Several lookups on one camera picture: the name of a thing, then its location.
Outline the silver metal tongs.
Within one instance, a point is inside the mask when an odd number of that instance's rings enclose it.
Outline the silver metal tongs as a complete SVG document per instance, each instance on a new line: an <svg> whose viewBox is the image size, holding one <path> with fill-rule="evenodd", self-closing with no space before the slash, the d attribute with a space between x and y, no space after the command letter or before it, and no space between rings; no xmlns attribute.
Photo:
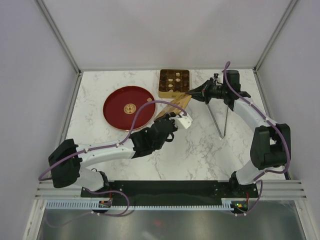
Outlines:
<svg viewBox="0 0 320 240"><path fill-rule="evenodd" d="M221 102L213 101L206 105L220 139L226 136L229 108Z"/></svg>

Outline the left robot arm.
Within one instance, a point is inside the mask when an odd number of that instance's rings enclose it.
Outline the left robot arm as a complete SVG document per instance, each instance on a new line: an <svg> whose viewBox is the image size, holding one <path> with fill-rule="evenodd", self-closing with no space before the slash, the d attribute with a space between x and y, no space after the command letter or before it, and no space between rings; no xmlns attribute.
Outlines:
<svg viewBox="0 0 320 240"><path fill-rule="evenodd" d="M178 130L175 121L167 117L156 120L151 127L130 134L120 143L75 144L64 140L48 157L53 187L56 189L77 185L105 197L110 190L107 175L89 167L113 160L141 158L160 150L164 143L174 139Z"/></svg>

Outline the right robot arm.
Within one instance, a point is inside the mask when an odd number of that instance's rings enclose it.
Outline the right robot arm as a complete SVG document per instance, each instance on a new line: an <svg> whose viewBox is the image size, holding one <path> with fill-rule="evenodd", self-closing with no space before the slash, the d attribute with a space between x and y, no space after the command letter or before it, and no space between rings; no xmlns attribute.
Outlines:
<svg viewBox="0 0 320 240"><path fill-rule="evenodd" d="M224 70L223 81L211 77L202 85L187 92L199 102L208 104L211 99L223 100L228 108L236 113L253 132L249 161L235 171L228 185L233 197L241 197L247 186L258 181L266 173L283 174L291 160L291 129L283 123L267 118L254 104L251 96L241 90L240 74L237 70Z"/></svg>

